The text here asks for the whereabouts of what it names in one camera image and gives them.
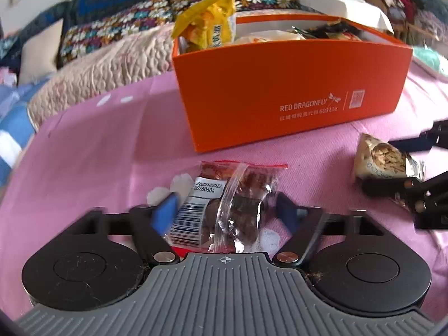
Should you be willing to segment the beige nut snack packet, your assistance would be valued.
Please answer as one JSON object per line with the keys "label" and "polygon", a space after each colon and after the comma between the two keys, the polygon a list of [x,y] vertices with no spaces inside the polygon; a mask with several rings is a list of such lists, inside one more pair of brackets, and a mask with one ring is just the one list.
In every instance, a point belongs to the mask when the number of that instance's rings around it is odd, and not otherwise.
{"label": "beige nut snack packet", "polygon": [[366,178],[425,178],[423,162],[415,160],[410,154],[398,150],[393,145],[362,133],[354,156],[353,176]]}

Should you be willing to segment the clear bag dried dates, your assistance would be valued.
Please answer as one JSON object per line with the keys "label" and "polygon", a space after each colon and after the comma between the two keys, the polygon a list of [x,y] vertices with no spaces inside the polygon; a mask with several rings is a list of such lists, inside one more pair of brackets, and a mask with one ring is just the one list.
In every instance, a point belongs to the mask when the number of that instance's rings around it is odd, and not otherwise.
{"label": "clear bag dried dates", "polygon": [[170,244],[199,253],[273,255],[285,231],[275,200],[286,165],[202,161],[168,233]]}

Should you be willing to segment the brown red snack packet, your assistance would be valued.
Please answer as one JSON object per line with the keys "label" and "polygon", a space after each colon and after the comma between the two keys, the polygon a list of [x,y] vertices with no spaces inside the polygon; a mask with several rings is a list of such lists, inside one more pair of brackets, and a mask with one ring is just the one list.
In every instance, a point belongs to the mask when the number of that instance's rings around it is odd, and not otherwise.
{"label": "brown red snack packet", "polygon": [[292,32],[303,36],[305,39],[361,41],[361,30],[342,20],[330,22],[323,26],[309,28],[307,30],[292,27]]}

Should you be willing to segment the white biscuit snack bag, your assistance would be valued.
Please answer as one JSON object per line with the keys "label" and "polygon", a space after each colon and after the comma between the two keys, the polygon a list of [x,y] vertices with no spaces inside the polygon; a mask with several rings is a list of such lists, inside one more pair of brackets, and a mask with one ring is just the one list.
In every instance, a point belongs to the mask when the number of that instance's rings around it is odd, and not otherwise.
{"label": "white biscuit snack bag", "polygon": [[249,33],[245,36],[237,38],[233,43],[235,45],[248,43],[266,43],[289,40],[305,40],[300,33],[291,33],[288,31],[260,31],[256,33]]}

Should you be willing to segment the yellow snack bag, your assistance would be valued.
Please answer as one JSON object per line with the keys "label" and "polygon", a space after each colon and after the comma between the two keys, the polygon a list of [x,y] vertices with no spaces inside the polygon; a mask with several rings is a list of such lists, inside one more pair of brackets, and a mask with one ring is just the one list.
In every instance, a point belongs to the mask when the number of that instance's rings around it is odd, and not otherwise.
{"label": "yellow snack bag", "polygon": [[228,45],[235,41],[235,13],[235,0],[201,0],[176,18],[172,38],[194,50]]}

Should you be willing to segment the green tissue pack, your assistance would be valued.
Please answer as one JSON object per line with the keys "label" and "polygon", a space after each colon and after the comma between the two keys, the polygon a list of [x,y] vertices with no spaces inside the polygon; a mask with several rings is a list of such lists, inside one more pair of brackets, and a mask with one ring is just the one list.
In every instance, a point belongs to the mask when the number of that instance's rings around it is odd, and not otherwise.
{"label": "green tissue pack", "polygon": [[448,62],[443,55],[428,47],[415,46],[412,59],[432,77],[447,80]]}

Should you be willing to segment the pink floral tablecloth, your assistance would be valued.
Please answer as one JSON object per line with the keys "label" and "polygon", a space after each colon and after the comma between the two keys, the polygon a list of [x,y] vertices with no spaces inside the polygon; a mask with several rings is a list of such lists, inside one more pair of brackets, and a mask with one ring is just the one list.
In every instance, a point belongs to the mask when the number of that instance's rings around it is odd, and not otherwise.
{"label": "pink floral tablecloth", "polygon": [[1,309],[12,319],[30,310],[24,263],[89,209],[121,213],[156,186],[203,160],[285,164],[280,188],[295,202],[331,213],[365,209],[418,252],[432,271],[423,310],[447,314],[447,237],[415,231],[409,213],[388,199],[369,199],[352,180],[359,135],[389,141],[414,137],[447,116],[447,85],[413,64],[390,115],[195,153],[173,72],[69,108],[41,127],[1,201]]}

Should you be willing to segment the wicker chair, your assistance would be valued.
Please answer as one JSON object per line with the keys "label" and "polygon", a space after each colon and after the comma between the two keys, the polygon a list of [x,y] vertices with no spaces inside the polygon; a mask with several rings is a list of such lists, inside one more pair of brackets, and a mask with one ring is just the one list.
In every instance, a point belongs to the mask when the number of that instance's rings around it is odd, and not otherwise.
{"label": "wicker chair", "polygon": [[406,42],[447,47],[447,0],[383,0],[390,21],[406,22]]}

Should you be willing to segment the orange cardboard shoe box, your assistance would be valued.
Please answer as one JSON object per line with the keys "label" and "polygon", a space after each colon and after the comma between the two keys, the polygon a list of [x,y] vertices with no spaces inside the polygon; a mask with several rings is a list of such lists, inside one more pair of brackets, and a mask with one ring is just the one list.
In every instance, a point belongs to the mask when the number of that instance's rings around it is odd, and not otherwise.
{"label": "orange cardboard shoe box", "polygon": [[393,112],[412,48],[371,27],[358,40],[231,44],[189,52],[173,64],[199,153]]}

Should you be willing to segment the white draped side table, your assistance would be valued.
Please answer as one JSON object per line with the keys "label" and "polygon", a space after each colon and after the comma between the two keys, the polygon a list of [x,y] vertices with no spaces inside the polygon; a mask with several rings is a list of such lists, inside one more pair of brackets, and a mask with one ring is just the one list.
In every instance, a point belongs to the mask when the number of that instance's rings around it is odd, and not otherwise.
{"label": "white draped side table", "polygon": [[324,15],[344,17],[350,21],[394,34],[386,14],[364,0],[298,0],[301,6]]}

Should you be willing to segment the blue striped blanket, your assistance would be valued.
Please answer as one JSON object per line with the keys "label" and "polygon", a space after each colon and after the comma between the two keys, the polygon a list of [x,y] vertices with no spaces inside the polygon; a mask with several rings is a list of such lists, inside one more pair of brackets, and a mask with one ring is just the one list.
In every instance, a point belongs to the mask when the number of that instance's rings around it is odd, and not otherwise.
{"label": "blue striped blanket", "polygon": [[48,80],[49,76],[14,87],[1,85],[1,186],[7,184],[20,154],[34,134],[27,105]]}

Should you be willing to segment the beige quilted sofa cover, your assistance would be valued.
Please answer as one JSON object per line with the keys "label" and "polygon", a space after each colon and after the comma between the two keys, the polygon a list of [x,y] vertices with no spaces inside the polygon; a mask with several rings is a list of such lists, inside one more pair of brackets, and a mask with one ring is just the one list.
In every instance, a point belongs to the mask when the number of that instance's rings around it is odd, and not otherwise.
{"label": "beige quilted sofa cover", "polygon": [[126,36],[56,71],[27,105],[34,130],[65,109],[173,69],[173,23]]}

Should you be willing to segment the beige plain pillow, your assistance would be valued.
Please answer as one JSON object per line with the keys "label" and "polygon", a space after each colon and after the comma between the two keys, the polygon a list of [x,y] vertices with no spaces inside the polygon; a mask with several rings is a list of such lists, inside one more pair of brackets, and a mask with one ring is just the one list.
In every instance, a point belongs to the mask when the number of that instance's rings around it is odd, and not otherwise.
{"label": "beige plain pillow", "polygon": [[60,19],[29,39],[22,49],[18,83],[24,85],[57,71],[64,20]]}

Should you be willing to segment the left floral cushion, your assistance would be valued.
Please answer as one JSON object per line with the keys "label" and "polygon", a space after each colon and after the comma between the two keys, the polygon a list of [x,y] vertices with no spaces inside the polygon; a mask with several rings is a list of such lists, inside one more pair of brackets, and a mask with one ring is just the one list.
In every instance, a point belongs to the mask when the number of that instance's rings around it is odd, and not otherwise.
{"label": "left floral cushion", "polygon": [[166,0],[138,2],[109,17],[67,30],[59,51],[62,65],[84,57],[135,33],[172,22],[174,15]]}

